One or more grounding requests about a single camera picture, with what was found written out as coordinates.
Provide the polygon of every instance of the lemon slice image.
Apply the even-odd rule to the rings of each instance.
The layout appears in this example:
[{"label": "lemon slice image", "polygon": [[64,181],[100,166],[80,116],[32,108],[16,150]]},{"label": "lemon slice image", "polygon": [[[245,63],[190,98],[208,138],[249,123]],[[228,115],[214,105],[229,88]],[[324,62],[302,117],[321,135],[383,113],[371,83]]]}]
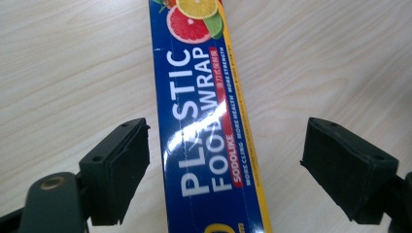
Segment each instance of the lemon slice image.
[{"label": "lemon slice image", "polygon": [[193,19],[212,17],[218,11],[218,0],[177,0],[179,11]]}]

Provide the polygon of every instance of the cardboard box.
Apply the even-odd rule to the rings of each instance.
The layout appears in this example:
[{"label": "cardboard box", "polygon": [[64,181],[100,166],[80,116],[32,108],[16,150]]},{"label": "cardboard box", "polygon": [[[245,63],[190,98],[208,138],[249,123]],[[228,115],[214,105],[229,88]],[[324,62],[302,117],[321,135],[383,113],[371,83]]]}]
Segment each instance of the cardboard box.
[{"label": "cardboard box", "polygon": [[272,232],[222,2],[150,11],[169,232]]}]

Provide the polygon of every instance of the grapefruit slice image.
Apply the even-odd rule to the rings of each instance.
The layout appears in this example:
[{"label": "grapefruit slice image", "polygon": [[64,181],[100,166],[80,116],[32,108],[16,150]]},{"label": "grapefruit slice image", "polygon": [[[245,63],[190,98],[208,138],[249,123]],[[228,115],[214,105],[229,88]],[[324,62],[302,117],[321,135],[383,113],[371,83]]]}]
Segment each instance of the grapefruit slice image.
[{"label": "grapefruit slice image", "polygon": [[201,44],[211,38],[203,20],[183,15],[177,6],[170,9],[167,14],[167,27],[177,40],[186,44]]}]

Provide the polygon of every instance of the wooden table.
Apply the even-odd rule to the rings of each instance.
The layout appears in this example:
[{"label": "wooden table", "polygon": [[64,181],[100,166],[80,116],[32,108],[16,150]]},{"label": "wooden table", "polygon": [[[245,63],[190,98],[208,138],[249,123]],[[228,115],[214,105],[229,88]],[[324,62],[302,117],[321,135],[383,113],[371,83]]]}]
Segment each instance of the wooden table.
[{"label": "wooden table", "polygon": [[[299,160],[320,117],[412,171],[412,2],[224,4],[274,232],[387,232],[350,222]],[[136,117],[152,163],[124,224],[91,232],[167,232],[148,1],[0,2],[0,216]]]}]

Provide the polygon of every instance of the screw hole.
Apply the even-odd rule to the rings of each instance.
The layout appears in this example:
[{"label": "screw hole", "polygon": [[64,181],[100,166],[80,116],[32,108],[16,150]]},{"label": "screw hole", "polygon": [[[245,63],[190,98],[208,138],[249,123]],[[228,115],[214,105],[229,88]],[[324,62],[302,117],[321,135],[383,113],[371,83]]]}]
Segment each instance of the screw hole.
[{"label": "screw hole", "polygon": [[42,182],[40,188],[43,190],[50,190],[61,186],[65,179],[63,177],[52,177],[44,182]]},{"label": "screw hole", "polygon": [[98,161],[101,161],[102,159],[103,159],[102,156],[95,156],[95,157],[93,157],[91,160],[92,160],[93,162],[98,162]]},{"label": "screw hole", "polygon": [[381,155],[373,155],[373,158],[376,159],[376,160],[379,160],[379,161],[385,160],[385,158],[382,157]]}]

